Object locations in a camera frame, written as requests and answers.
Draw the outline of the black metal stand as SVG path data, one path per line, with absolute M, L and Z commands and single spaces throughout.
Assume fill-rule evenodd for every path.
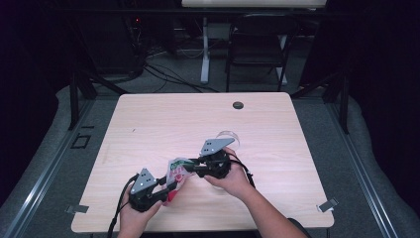
M 82 95 L 88 100 L 94 100 L 98 93 L 93 86 L 93 83 L 97 82 L 111 91 L 116 92 L 119 95 L 126 94 L 127 90 L 120 88 L 114 83 L 106 80 L 97 73 L 79 69 L 76 70 L 72 77 L 70 78 L 69 84 L 69 101 L 70 101 L 70 124 L 68 129 L 73 130 L 76 124 L 79 121 L 79 98 L 78 93 L 81 92 Z
M 340 98 L 339 103 L 339 125 L 345 134 L 349 133 L 348 129 L 348 109 L 349 109 L 349 89 L 350 82 L 346 72 L 334 72 L 316 82 L 303 86 L 298 91 L 291 94 L 291 97 L 300 98 L 316 88 L 326 85 L 326 90 L 322 95 L 325 103 L 334 103 Z

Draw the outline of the pink and white snack bag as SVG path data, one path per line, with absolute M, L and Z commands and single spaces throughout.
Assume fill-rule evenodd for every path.
M 184 165 L 193 166 L 194 164 L 188 161 L 188 159 L 186 158 L 175 158 L 168 162 L 167 171 L 166 171 L 166 183 L 176 182 L 177 187 L 175 190 L 171 191 L 167 195 L 167 199 L 163 203 L 164 205 L 169 205 L 173 201 L 173 199 L 175 198 L 176 194 L 181 189 L 185 181 L 188 178 L 194 176 L 194 174 L 191 174 L 184 169 L 183 167 Z

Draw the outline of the aluminium floor rail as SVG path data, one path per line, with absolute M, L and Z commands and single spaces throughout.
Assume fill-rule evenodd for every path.
M 375 222 L 382 234 L 383 238 L 399 238 L 397 231 L 392 224 L 388 213 L 386 212 L 381 199 L 373 186 L 370 176 L 365 168 L 361 156 L 359 155 L 355 144 L 349 134 L 346 134 L 339 122 L 339 111 L 334 104 L 327 103 L 325 105 L 333 124 L 338 131 L 345 147 L 350 154 L 350 164 L 359 185 L 367 200 L 368 207 L 375 219 Z
M 70 106 L 61 102 L 37 152 L 20 180 L 0 207 L 0 238 L 21 238 L 38 206 L 45 197 L 53 178 L 63 162 L 64 153 L 76 137 L 79 124 L 89 114 L 93 100 L 82 103 L 79 119 L 72 130 Z

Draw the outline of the person's right hand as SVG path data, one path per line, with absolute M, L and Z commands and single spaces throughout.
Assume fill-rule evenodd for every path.
M 212 185 L 221 187 L 229 194 L 245 201 L 250 198 L 256 189 L 249 183 L 244 168 L 241 166 L 233 150 L 225 148 L 224 152 L 231 160 L 231 168 L 224 178 L 205 176 L 204 178 Z

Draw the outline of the white desk leg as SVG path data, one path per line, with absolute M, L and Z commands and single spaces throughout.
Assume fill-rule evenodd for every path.
M 208 23 L 207 19 L 203 19 L 202 23 L 202 40 L 203 40 L 203 58 L 202 58 L 202 67 L 201 67 L 201 78 L 200 82 L 206 84 L 209 82 L 209 43 L 208 43 Z

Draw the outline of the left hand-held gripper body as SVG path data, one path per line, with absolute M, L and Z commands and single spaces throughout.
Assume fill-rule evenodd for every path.
M 133 209 L 145 212 L 156 202 L 166 201 L 167 194 L 163 189 L 155 191 L 158 186 L 158 178 L 155 178 L 148 169 L 143 168 L 130 189 L 129 202 Z

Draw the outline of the grey tape tab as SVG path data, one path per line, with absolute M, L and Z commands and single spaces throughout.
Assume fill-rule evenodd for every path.
M 326 211 L 333 211 L 334 207 L 339 204 L 339 201 L 336 198 L 331 198 L 330 200 L 327 200 L 326 202 L 320 204 L 317 206 L 317 209 L 320 212 L 326 212 Z
M 86 213 L 88 206 L 85 205 L 69 205 L 65 210 L 66 213 L 75 214 L 75 213 Z

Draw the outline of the person's left hand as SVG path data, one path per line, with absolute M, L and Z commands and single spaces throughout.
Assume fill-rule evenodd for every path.
M 131 207 L 129 203 L 129 196 L 125 194 L 122 205 L 123 207 L 121 208 L 119 215 L 119 232 L 144 232 L 148 222 L 158 213 L 160 207 L 162 206 L 162 202 L 158 201 L 149 210 L 140 212 Z

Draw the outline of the grey box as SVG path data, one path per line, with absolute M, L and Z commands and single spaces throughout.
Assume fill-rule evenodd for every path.
M 207 26 L 207 37 L 213 40 L 228 40 L 229 23 L 209 23 Z

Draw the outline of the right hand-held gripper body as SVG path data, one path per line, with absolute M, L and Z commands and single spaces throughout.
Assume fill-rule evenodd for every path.
M 229 172 L 231 162 L 224 149 L 233 139 L 207 139 L 201 149 L 199 158 L 207 161 L 206 165 L 200 164 L 197 168 L 197 174 L 203 178 L 211 176 L 216 179 L 223 179 Z

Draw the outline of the black computer case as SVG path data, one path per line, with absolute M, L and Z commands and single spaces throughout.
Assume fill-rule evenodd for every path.
M 80 18 L 80 28 L 97 70 L 103 74 L 131 74 L 142 71 L 143 58 L 135 53 L 123 19 L 92 15 Z

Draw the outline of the dark curtain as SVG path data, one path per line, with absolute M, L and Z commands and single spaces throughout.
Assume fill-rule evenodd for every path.
M 0 0 L 0 205 L 23 172 L 68 85 L 66 36 L 44 0 Z
M 351 95 L 376 161 L 420 215 L 420 0 L 376 0 L 359 27 Z

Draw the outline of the black folding chair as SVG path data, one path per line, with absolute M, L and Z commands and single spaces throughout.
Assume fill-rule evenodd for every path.
M 232 66 L 280 68 L 277 76 L 280 91 L 290 46 L 299 30 L 298 21 L 286 15 L 246 14 L 234 20 L 225 64 L 226 91 L 230 91 Z

